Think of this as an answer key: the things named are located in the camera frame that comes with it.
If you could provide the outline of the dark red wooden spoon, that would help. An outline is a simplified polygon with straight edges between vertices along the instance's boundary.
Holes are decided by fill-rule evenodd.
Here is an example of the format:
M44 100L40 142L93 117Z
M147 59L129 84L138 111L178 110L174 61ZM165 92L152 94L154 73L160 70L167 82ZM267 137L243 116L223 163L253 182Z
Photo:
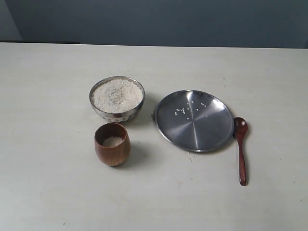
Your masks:
M246 166L245 166L245 159L244 159L244 152L243 152L243 141L245 135L248 131L248 124L247 122L241 118L236 117L234 119L234 135L238 142L238 150L239 150L239 182L242 186L247 185L247 173L246 173Z

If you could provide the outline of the steel bowl of rice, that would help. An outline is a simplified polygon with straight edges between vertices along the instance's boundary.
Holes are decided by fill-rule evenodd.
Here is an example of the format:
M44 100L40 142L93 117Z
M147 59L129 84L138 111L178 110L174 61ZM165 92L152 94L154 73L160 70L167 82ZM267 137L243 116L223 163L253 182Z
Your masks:
M108 77L91 88L89 100L99 117L108 122L120 123L138 114L145 100L145 90L133 78Z

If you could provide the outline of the brown wooden cup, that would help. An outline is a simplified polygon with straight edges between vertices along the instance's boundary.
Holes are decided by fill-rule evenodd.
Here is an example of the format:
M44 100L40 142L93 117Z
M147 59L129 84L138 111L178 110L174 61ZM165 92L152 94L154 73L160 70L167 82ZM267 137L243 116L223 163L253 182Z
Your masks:
M130 139L124 126L107 123L94 134L95 152L100 161L114 167L124 163L130 155Z

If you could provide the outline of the round steel plate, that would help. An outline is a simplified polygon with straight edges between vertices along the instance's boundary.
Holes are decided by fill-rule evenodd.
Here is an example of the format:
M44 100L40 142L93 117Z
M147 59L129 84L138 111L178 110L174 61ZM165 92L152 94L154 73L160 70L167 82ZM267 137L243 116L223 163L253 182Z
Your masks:
M162 136L191 152L224 147L234 131L233 115L215 96L198 90L179 90L164 97L154 111Z

